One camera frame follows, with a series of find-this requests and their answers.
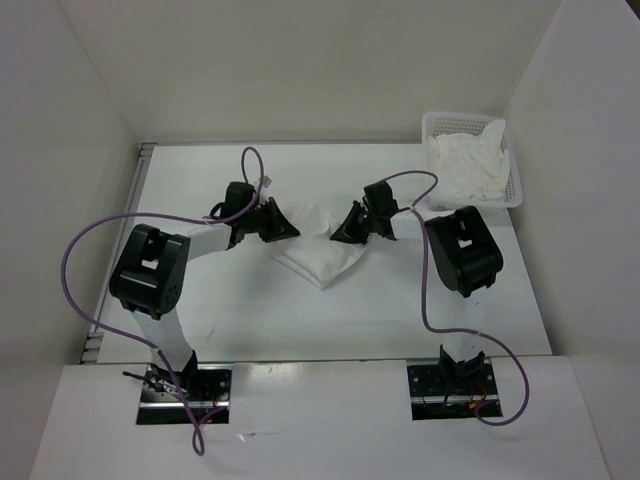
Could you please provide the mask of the white pleated skirt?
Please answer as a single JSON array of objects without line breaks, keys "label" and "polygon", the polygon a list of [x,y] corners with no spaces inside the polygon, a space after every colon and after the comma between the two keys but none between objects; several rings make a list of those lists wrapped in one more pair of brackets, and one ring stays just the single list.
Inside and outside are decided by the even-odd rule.
[{"label": "white pleated skirt", "polygon": [[283,213],[300,235],[269,244],[265,253],[320,290],[354,266],[366,251],[365,245],[331,240],[339,221],[317,204],[292,202],[284,206]]}]

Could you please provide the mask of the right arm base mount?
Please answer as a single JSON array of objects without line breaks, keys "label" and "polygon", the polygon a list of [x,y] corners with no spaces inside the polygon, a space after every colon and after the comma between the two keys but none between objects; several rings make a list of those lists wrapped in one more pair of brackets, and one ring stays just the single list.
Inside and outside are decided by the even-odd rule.
[{"label": "right arm base mount", "polygon": [[407,378],[414,421],[502,416],[494,370],[484,353],[456,362],[440,347],[434,360],[409,362]]}]

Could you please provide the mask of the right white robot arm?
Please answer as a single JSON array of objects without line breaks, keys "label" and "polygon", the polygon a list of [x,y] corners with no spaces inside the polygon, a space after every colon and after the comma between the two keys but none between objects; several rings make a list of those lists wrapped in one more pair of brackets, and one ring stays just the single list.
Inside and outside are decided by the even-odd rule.
[{"label": "right white robot arm", "polygon": [[[485,296],[503,269],[502,253],[479,210],[465,206],[444,216],[423,218],[415,205],[401,209],[386,181],[364,188],[364,197],[352,204],[333,241],[365,245],[369,237],[420,240],[423,245],[421,314],[425,328],[443,338],[438,380],[450,393],[462,392],[479,374],[485,353],[479,331]],[[427,309],[428,269],[435,266],[440,284],[455,297],[453,317],[439,326]]]}]

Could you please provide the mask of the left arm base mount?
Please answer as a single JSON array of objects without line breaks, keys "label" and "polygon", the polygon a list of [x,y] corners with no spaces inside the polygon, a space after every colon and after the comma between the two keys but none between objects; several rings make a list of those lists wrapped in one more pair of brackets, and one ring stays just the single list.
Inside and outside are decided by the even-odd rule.
[{"label": "left arm base mount", "polygon": [[[122,375],[141,384],[137,425],[190,423],[177,388],[170,381],[155,375],[151,365],[143,374],[123,371]],[[231,386],[231,365],[199,365],[196,385],[185,394],[195,419],[201,424],[227,424]]]}]

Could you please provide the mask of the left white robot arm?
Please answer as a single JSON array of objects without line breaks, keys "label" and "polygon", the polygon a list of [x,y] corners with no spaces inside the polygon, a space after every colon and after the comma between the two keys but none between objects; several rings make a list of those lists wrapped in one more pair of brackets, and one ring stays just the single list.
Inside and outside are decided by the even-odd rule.
[{"label": "left white robot arm", "polygon": [[262,199],[248,183],[232,182],[202,226],[170,233],[138,224],[131,231],[109,282],[118,299],[152,344],[152,366],[176,399],[199,387],[198,360],[180,324],[177,304],[189,261],[239,244],[256,234],[265,243],[298,237],[300,231],[272,197]]}]

